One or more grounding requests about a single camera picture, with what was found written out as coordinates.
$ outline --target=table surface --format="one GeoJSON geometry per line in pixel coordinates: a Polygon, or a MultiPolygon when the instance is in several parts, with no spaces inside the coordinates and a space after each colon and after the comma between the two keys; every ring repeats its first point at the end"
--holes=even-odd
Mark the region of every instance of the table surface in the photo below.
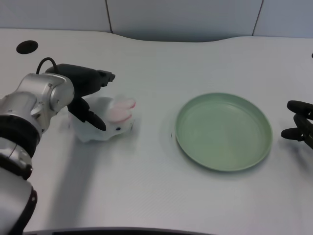
{"type": "MultiPolygon", "coordinates": [[[[294,127],[289,100],[313,102],[313,39],[239,37],[209,43],[146,42],[102,32],[0,29],[0,96],[44,57],[111,71],[96,96],[137,100],[130,133],[80,143],[67,110],[52,119],[33,157],[38,193],[25,231],[150,227],[217,235],[310,235],[313,150],[280,137],[294,127]],[[25,40],[38,49],[21,55],[25,40]],[[194,163],[175,141],[175,117],[191,98],[244,97],[273,128],[258,166],[219,173],[194,163]]],[[[45,63],[42,71],[50,67],[45,63]]]]}

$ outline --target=stuffed bunny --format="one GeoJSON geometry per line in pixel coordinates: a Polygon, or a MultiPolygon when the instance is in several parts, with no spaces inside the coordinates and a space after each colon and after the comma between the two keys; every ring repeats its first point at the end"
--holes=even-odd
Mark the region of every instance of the stuffed bunny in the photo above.
{"type": "Polygon", "coordinates": [[[82,142],[90,140],[107,141],[112,136],[124,133],[132,128],[134,119],[131,109],[136,105],[134,99],[89,97],[85,101],[90,106],[89,110],[93,111],[104,121],[107,129],[106,131],[99,130],[89,122],[81,122],[77,117],[69,113],[70,126],[82,142]]]}

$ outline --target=bunny ear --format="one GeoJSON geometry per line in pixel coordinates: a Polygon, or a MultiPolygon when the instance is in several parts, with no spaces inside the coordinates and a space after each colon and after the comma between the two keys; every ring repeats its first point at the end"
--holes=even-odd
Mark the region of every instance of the bunny ear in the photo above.
{"type": "Polygon", "coordinates": [[[131,111],[119,107],[113,107],[108,110],[107,119],[109,122],[124,122],[132,117],[131,111]]]}
{"type": "Polygon", "coordinates": [[[121,109],[132,109],[135,107],[136,101],[134,99],[123,99],[114,102],[113,106],[121,109]]]}

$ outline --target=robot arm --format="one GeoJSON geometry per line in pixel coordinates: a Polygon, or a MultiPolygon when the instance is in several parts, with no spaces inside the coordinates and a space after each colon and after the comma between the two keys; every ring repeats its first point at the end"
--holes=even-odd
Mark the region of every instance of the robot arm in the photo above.
{"type": "Polygon", "coordinates": [[[30,220],[37,194],[26,181],[42,134],[53,116],[68,106],[82,122],[105,131],[105,123],[82,99],[112,82],[110,72],[74,65],[56,65],[45,58],[37,73],[23,78],[13,93],[0,100],[0,234],[22,234],[30,220]],[[45,60],[53,67],[39,74],[45,60]]]}

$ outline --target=round plate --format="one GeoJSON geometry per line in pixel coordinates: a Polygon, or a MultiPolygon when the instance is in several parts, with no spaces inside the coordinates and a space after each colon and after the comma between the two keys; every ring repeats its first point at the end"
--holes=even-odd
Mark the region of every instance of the round plate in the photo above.
{"type": "Polygon", "coordinates": [[[237,171],[263,160],[272,143],[268,119],[255,105],[231,94],[204,94],[179,112],[176,138],[183,151],[210,169],[237,171]]]}

